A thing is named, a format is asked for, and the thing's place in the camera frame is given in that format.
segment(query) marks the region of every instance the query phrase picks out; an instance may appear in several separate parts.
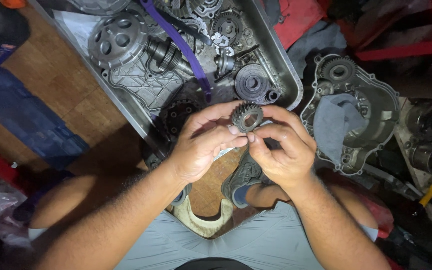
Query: fingernail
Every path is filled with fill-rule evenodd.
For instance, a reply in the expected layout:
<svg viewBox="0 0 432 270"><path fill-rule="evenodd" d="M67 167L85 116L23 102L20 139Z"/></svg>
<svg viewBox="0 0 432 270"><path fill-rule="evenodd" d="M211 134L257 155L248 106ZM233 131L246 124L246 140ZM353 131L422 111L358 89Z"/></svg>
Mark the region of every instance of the fingernail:
<svg viewBox="0 0 432 270"><path fill-rule="evenodd" d="M229 129L229 132L231 132L232 135L238 135L240 133L238 127L235 125L230 125L227 128Z"/></svg>

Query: purple chain guide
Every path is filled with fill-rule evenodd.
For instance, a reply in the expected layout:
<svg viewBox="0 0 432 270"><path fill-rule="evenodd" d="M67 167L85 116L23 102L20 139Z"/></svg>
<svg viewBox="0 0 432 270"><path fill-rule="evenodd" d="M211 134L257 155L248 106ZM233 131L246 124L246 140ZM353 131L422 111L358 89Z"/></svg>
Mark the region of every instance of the purple chain guide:
<svg viewBox="0 0 432 270"><path fill-rule="evenodd" d="M184 56L186 56L186 59L191 65L194 76L196 79L198 79L198 82L201 85L201 89L204 92L204 96L206 97L206 102L211 102L211 86L209 84L208 78L206 77L203 67L199 63L198 59L196 59L196 56L189 47L188 43L183 40L181 35L176 31L176 29L174 29L173 25L168 23L159 14L159 12L154 7L153 0L141 0L141 5L146 9L147 13L149 13L149 15L151 15L151 17L153 17L153 19L163 28L163 30L166 31L168 36L173 40Z"/></svg>

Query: yellow handle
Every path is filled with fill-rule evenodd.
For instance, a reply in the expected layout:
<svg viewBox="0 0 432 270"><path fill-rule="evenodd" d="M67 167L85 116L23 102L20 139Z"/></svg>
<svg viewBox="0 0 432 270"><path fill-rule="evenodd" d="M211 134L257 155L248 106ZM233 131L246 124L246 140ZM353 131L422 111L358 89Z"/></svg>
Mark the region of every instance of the yellow handle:
<svg viewBox="0 0 432 270"><path fill-rule="evenodd" d="M426 207L426 205L429 203L429 201L432 198L432 185L429 186L428 192L421 198L419 203L423 205L423 207Z"/></svg>

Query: gray shorts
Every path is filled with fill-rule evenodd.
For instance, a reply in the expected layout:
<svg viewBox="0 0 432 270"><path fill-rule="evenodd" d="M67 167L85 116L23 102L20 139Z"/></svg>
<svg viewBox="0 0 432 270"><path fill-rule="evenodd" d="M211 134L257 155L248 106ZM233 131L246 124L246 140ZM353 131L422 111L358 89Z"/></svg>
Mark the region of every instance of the gray shorts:
<svg viewBox="0 0 432 270"><path fill-rule="evenodd" d="M378 230L362 226L374 241ZM45 229L30 230L35 239ZM173 270L207 257L234 259L253 269L311 269L323 267L311 250L296 209L278 202L213 240L204 239L163 211L149 225L115 270Z"/></svg>

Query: blue sock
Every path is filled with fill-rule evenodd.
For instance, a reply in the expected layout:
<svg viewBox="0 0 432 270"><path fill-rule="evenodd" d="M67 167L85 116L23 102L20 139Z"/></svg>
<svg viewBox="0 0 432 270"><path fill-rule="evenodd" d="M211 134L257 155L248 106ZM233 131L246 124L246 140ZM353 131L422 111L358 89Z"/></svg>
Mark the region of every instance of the blue sock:
<svg viewBox="0 0 432 270"><path fill-rule="evenodd" d="M176 198L174 198L173 201L179 201L179 200L181 199L181 197L183 197L183 191L181 191L181 192L179 193L179 195L177 195Z"/></svg>
<svg viewBox="0 0 432 270"><path fill-rule="evenodd" d="M234 192L234 200L236 200L237 203L245 203L248 204L246 201L246 193L248 193L248 189L251 187L250 185L244 185Z"/></svg>

